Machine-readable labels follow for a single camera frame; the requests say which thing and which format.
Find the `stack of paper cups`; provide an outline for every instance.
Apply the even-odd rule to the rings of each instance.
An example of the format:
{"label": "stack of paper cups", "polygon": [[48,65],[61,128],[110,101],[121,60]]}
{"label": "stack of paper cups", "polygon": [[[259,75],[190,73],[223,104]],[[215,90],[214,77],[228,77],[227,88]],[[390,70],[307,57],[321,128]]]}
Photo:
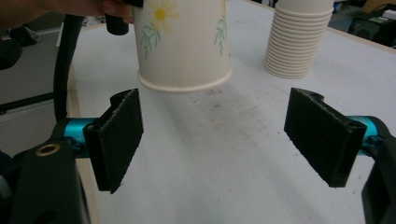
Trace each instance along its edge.
{"label": "stack of paper cups", "polygon": [[265,68],[278,77],[308,74],[332,16],[333,0],[280,0],[276,4]]}

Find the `black cable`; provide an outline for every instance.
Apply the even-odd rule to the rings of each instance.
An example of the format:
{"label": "black cable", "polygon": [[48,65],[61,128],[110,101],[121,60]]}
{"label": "black cable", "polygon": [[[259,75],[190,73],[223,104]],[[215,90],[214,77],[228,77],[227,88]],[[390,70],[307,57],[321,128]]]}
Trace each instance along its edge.
{"label": "black cable", "polygon": [[57,121],[67,116],[67,82],[83,20],[84,17],[79,16],[64,17],[64,29],[53,76],[53,103]]}

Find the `yellow flower print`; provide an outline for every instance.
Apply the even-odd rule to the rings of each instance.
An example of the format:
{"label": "yellow flower print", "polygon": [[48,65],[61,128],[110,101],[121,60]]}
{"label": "yellow flower print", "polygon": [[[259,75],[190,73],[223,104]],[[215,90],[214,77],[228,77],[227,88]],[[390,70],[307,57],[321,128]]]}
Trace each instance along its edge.
{"label": "yellow flower print", "polygon": [[177,3],[171,3],[169,0],[145,0],[149,6],[148,14],[151,16],[148,24],[143,26],[142,39],[140,44],[145,50],[145,58],[149,53],[157,48],[161,42],[162,30],[166,33],[172,31],[172,25],[169,19],[177,20],[178,13],[175,12]]}
{"label": "yellow flower print", "polygon": [[175,12],[177,3],[171,3],[169,0],[146,0],[150,7],[150,15],[152,19],[150,22],[154,24],[154,28],[161,31],[163,29],[166,33],[172,31],[171,20],[178,19],[178,13]]}

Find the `floor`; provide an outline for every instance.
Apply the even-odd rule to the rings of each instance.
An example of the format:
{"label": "floor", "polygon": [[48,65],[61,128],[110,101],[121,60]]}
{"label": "floor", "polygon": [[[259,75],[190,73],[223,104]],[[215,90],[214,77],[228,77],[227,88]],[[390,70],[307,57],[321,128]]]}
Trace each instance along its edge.
{"label": "floor", "polygon": [[[356,7],[345,7],[333,14],[329,26],[347,31]],[[41,41],[23,48],[12,68],[0,71],[0,105],[51,92],[58,32],[41,35]],[[52,101],[26,106],[0,115],[0,150],[13,156],[46,141],[55,125]]]}

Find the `finger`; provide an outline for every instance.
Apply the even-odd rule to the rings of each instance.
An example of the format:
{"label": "finger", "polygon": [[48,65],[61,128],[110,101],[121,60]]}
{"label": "finger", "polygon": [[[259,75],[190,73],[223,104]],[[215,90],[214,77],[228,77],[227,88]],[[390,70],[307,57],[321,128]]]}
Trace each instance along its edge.
{"label": "finger", "polygon": [[103,10],[107,15],[130,18],[132,17],[132,6],[113,0],[103,1]]}
{"label": "finger", "polygon": [[122,18],[122,20],[123,20],[125,23],[134,24],[134,17],[124,17],[124,18]]}

